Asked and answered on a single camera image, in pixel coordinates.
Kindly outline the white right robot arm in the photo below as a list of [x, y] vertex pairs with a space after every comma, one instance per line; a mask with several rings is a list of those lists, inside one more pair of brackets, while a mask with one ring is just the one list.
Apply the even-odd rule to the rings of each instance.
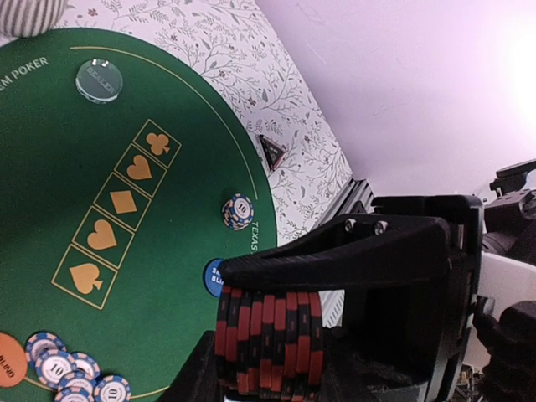
[[220, 384], [240, 399], [535, 398], [534, 161], [476, 196], [376, 198], [298, 240], [221, 263]]

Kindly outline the orange big blind button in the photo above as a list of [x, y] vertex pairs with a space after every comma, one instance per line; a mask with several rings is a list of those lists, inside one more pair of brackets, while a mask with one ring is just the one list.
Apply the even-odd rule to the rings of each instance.
[[28, 362], [20, 342], [5, 332], [0, 333], [0, 386], [20, 384], [28, 371]]

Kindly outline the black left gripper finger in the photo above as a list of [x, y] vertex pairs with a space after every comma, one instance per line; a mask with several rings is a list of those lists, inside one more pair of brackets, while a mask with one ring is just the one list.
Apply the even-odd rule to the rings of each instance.
[[222, 400], [214, 357], [215, 331], [205, 331], [170, 387], [157, 402], [214, 402]]

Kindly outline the blue poker chips pile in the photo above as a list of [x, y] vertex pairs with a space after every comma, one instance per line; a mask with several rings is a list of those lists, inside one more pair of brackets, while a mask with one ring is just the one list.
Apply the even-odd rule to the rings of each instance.
[[38, 381], [55, 392], [56, 401], [129, 401], [130, 383], [120, 375], [105, 376], [86, 353], [70, 353], [51, 332], [36, 332], [24, 346]]

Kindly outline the blue small blind button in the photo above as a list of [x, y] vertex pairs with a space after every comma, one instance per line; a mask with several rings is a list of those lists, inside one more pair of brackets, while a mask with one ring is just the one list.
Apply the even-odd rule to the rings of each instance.
[[224, 282], [219, 273], [219, 266], [223, 259], [212, 259], [203, 271], [203, 283], [209, 295], [219, 298]]

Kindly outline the red black poker chip stack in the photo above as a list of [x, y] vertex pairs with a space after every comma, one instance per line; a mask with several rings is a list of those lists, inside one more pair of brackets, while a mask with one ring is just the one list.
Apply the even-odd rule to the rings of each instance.
[[242, 397], [315, 401], [322, 382], [322, 337], [318, 293], [224, 286], [214, 340], [219, 384]]

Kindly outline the clear acrylic dealer button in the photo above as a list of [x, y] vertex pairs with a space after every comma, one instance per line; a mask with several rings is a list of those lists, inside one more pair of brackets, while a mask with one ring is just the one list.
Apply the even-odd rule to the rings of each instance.
[[89, 59], [78, 69], [75, 87], [88, 101], [106, 104], [117, 99], [124, 85], [120, 70], [107, 59]]

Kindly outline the blue poker chip stack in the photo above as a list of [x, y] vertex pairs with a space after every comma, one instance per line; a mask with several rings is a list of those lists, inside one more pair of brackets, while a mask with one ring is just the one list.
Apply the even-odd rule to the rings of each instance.
[[252, 223], [255, 211], [250, 199], [236, 193], [222, 207], [224, 224], [233, 231], [245, 229]]

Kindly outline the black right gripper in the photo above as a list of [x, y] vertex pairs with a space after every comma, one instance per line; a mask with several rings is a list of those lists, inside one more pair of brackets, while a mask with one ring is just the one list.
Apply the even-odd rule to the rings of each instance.
[[224, 284], [344, 292], [326, 332], [321, 401], [446, 401], [470, 334], [482, 204], [472, 196], [379, 197], [281, 247], [224, 260]]

